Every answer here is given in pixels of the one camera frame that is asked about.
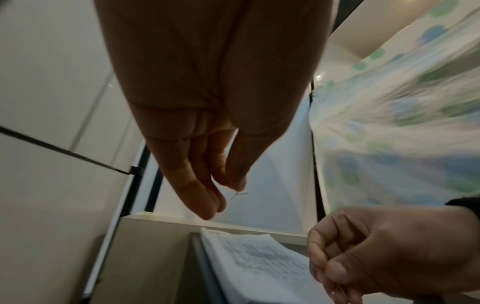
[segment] paper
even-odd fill
[[[330,303],[307,257],[270,235],[231,235],[202,229],[202,241],[230,304]]]

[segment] human hand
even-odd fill
[[[324,48],[332,0],[95,4],[160,170],[190,210],[212,218],[226,207],[212,177],[243,190],[288,128]]]
[[[308,234],[310,271],[335,304],[480,289],[480,221],[463,207],[350,207]]]

